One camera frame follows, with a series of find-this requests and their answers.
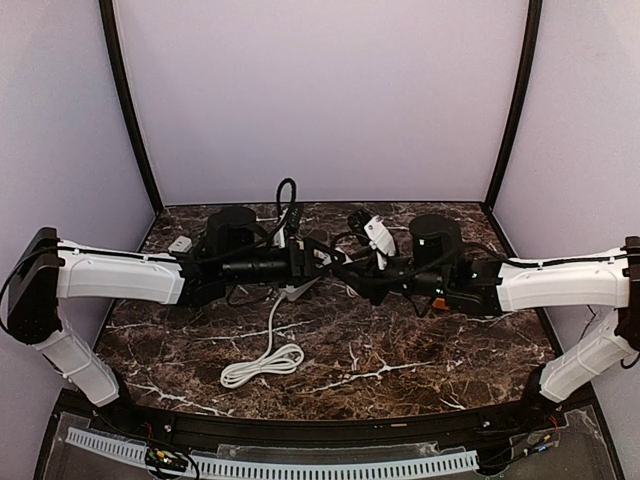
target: dark brown marble surface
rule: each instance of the dark brown marble surface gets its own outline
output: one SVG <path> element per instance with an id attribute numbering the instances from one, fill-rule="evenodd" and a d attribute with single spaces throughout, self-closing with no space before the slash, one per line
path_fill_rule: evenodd
<path id="1" fill-rule="evenodd" d="M 466 241 L 501 249 L 480 207 L 471 203 L 307 204 L 301 233 L 319 230 L 328 239 L 348 230 L 347 215 L 361 206 L 384 217 L 403 253 L 410 252 L 405 227 L 424 213 L 454 218 Z M 251 207 L 266 228 L 273 225 L 273 205 Z M 166 251 L 179 235 L 197 237 L 219 208 L 169 207 L 143 251 Z M 233 300 L 266 291 L 238 289 Z M 399 295 L 372 307 L 328 277 L 295 303 L 284 302 L 275 316 L 274 350 L 300 345 L 306 358 L 298 371 L 225 389 L 219 382 L 224 367 L 264 352 L 274 301 L 272 295 L 232 308 L 220 300 L 199 309 L 119 301 L 96 350 L 124 375 L 142 405 L 289 420 L 402 417 L 508 402 L 519 398 L 534 366 L 553 358 L 533 311 L 495 319 L 436 311 L 420 319 Z"/>

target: black bracket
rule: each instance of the black bracket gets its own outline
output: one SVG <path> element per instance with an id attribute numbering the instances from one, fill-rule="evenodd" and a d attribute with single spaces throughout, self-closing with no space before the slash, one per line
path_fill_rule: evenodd
<path id="1" fill-rule="evenodd" d="M 20 262 L 38 250 L 50 249 L 57 244 L 55 228 L 41 228 L 20 257 Z M 62 330 L 57 313 L 60 262 L 55 251 L 47 251 L 24 262 L 11 279 L 7 330 L 19 342 L 27 345 L 41 343 L 53 332 Z"/>
<path id="2" fill-rule="evenodd" d="M 615 334 L 640 351 L 640 237 L 627 237 L 622 250 L 629 262 L 629 268 L 623 272 L 629 278 L 629 306 L 618 311 Z"/>

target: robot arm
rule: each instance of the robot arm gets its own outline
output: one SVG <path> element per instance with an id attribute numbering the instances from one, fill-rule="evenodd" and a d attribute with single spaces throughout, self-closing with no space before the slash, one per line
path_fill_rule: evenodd
<path id="1" fill-rule="evenodd" d="M 126 387 L 73 332 L 59 298 L 199 306 L 222 298 L 230 285 L 277 283 L 305 289 L 331 271 L 376 305 L 395 291 L 441 298 L 454 310 L 479 315 L 576 304 L 618 309 L 566 354 L 532 373 L 525 397 L 549 403 L 565 400 L 594 376 L 640 351 L 638 237 L 629 237 L 623 249 L 595 256 L 478 261 L 464 256 L 455 222 L 427 215 L 411 222 L 413 257 L 408 258 L 395 256 L 393 238 L 378 217 L 360 215 L 350 226 L 373 251 L 362 267 L 361 262 L 347 265 L 347 257 L 334 245 L 298 239 L 295 225 L 288 225 L 287 234 L 276 241 L 255 246 L 260 232 L 255 214 L 252 220 L 247 210 L 231 207 L 213 215 L 197 245 L 172 254 L 89 248 L 59 240 L 54 229 L 42 229 L 10 283 L 8 333 L 33 345 L 98 407 L 114 402 Z"/>
<path id="2" fill-rule="evenodd" d="M 633 337 L 617 330 L 619 316 L 628 313 L 630 278 L 626 252 L 616 248 L 583 258 L 594 262 L 563 263 L 540 268 L 504 264 L 497 287 L 501 308 L 508 311 L 541 306 L 605 305 L 615 308 L 597 329 L 539 372 L 539 394 L 555 403 L 604 373 L 620 360 L 638 353 Z"/>

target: white connector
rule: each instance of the white connector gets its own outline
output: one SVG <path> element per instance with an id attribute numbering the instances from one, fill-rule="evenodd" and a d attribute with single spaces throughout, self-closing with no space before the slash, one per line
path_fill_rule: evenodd
<path id="1" fill-rule="evenodd" d="M 188 237 L 179 236 L 176 240 L 169 245 L 169 253 L 187 253 L 193 242 Z"/>
<path id="2" fill-rule="evenodd" d="M 378 215 L 373 217 L 364 226 L 364 231 L 367 237 L 371 240 L 371 248 L 380 250 L 387 257 L 393 257 L 396 254 L 396 244 L 393 240 L 393 236 L 382 223 L 382 218 Z M 380 253 L 378 257 L 378 269 L 384 270 L 387 268 L 387 259 Z"/>

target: white cable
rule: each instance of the white cable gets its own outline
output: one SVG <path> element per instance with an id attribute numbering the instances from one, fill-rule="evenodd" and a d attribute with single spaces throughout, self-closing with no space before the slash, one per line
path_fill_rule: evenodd
<path id="1" fill-rule="evenodd" d="M 276 314 L 278 305 L 285 298 L 284 295 L 278 297 L 269 314 L 269 346 L 267 351 L 257 360 L 233 363 L 225 368 L 220 374 L 220 383 L 223 387 L 238 388 L 261 373 L 288 375 L 295 372 L 298 365 L 302 363 L 304 352 L 294 343 L 280 347 L 273 355 L 269 355 L 273 347 L 273 317 Z"/>

